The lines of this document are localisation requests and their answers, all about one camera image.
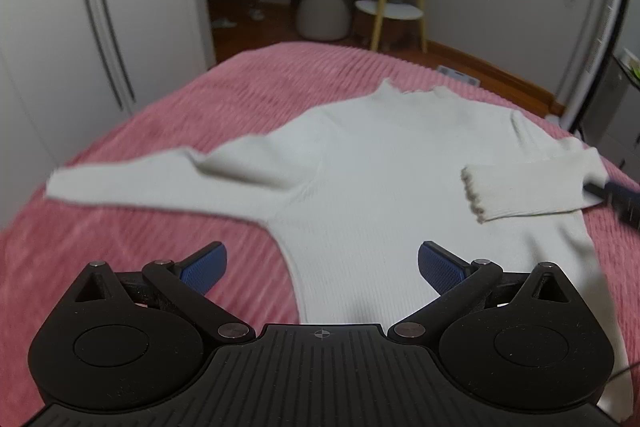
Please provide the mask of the white knit sweater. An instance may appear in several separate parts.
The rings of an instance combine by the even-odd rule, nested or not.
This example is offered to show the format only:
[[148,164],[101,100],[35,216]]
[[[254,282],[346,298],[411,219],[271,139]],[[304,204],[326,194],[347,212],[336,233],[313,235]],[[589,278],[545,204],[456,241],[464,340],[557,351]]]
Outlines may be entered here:
[[390,326],[433,291],[416,269],[425,239],[525,270],[561,265],[626,359],[586,232],[596,150],[555,140],[515,110],[444,92],[374,93],[307,110],[209,154],[165,150],[52,174],[49,197],[254,221],[277,239],[307,322]]

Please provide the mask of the pink ribbed bed blanket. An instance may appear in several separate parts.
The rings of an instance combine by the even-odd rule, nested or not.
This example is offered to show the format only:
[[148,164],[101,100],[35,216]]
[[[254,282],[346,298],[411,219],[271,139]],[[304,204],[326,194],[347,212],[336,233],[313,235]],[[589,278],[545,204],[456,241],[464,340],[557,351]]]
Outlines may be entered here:
[[266,323],[390,326],[433,296],[433,241],[509,271],[557,263],[639,358],[639,236],[605,209],[477,220],[462,171],[574,152],[500,96],[363,50],[281,43],[225,61],[58,169],[1,235],[1,421],[41,405],[29,343],[90,261],[137,270],[219,241],[212,299]]

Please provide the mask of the bathroom scale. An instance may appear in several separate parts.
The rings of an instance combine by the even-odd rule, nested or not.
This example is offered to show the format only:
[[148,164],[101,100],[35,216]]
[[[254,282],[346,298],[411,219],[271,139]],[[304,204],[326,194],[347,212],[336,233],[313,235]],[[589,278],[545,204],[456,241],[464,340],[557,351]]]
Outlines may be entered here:
[[479,79],[472,77],[468,74],[465,74],[464,72],[459,72],[457,69],[452,69],[444,65],[439,65],[436,68],[436,70],[437,72],[439,72],[439,74],[442,74],[453,80],[457,80],[459,82],[468,84],[469,86],[472,86],[472,87],[480,87]]

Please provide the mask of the grey slipper left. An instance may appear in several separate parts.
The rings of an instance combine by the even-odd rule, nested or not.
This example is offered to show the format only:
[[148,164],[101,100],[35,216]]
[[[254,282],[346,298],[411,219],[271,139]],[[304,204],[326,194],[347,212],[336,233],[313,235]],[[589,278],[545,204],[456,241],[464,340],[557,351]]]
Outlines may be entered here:
[[212,21],[213,29],[231,29],[235,28],[236,26],[238,26],[238,24],[232,22],[232,20],[229,20],[227,17],[217,18],[216,20]]

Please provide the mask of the grey slipper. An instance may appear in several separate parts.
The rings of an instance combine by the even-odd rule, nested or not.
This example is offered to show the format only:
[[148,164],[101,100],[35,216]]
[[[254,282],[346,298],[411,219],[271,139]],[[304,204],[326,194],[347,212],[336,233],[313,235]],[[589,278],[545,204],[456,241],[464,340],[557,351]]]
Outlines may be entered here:
[[248,11],[248,16],[255,22],[260,22],[265,18],[264,13],[260,9],[250,9]]
[[235,28],[236,26],[238,26],[238,24],[232,22],[232,20],[229,20],[227,17],[217,18],[216,20],[212,21],[213,29],[231,29]]

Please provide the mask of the grey slipper right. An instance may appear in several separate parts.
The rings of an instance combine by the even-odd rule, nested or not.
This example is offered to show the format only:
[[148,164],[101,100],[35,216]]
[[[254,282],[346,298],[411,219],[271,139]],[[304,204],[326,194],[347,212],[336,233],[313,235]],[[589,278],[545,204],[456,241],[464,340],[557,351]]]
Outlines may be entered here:
[[260,9],[250,9],[248,11],[248,16],[255,22],[260,22],[265,18],[264,13]]

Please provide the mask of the white wardrobe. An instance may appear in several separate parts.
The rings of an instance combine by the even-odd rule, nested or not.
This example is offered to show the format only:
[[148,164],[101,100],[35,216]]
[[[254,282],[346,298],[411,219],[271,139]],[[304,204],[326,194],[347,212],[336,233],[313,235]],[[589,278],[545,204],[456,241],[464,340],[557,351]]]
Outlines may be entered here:
[[1,0],[1,220],[216,62],[206,0]]

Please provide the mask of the white round pouf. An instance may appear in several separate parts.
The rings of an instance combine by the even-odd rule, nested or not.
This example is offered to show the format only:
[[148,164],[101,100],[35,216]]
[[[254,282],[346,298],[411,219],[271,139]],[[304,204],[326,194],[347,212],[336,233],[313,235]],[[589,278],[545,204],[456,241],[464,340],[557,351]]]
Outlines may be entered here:
[[295,12],[295,29],[306,40],[342,40],[351,27],[352,0],[300,0]]

